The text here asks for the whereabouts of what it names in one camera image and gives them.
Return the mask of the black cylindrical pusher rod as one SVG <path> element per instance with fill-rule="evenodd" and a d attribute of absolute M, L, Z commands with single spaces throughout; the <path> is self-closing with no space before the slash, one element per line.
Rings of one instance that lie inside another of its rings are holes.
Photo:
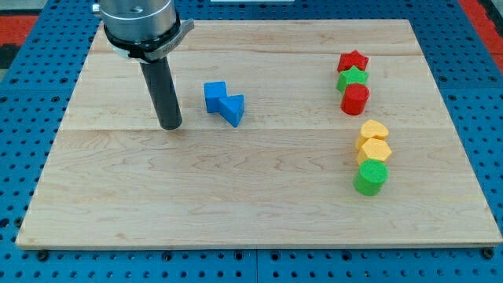
<path fill-rule="evenodd" d="M 182 114 L 167 58 L 140 63 L 140 66 L 160 126 L 164 130 L 180 127 Z"/>

